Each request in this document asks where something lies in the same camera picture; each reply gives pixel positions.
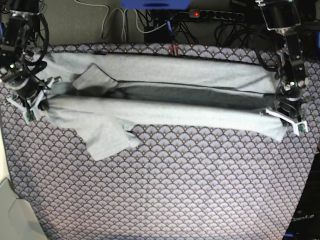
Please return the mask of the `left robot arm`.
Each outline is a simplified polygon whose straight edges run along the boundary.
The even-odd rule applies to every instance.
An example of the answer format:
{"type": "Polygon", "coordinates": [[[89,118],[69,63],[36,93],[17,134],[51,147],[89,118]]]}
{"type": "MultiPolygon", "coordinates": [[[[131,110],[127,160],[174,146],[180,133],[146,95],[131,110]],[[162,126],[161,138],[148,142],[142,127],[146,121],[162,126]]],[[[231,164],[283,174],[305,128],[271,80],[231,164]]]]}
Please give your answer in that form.
{"type": "Polygon", "coordinates": [[[266,29],[281,36],[282,43],[276,49],[279,60],[275,71],[280,77],[275,93],[277,109],[300,121],[307,71],[297,32],[297,27],[301,25],[299,12],[293,0],[257,0],[256,4],[266,29]]]}

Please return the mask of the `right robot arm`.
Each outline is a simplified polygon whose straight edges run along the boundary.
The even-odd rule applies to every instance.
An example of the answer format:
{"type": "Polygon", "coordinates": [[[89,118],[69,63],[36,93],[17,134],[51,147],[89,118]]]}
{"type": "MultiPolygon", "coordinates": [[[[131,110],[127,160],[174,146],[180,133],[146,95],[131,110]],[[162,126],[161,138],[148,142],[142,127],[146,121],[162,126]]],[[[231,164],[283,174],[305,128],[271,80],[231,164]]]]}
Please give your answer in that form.
{"type": "Polygon", "coordinates": [[[29,100],[48,87],[36,74],[44,70],[43,61],[49,47],[48,23],[40,13],[38,0],[11,0],[8,23],[0,29],[0,82],[13,90],[19,98],[29,100]],[[45,38],[42,51],[36,61],[29,61],[33,52],[28,50],[28,42],[35,32],[35,21],[44,27],[45,38]]]}

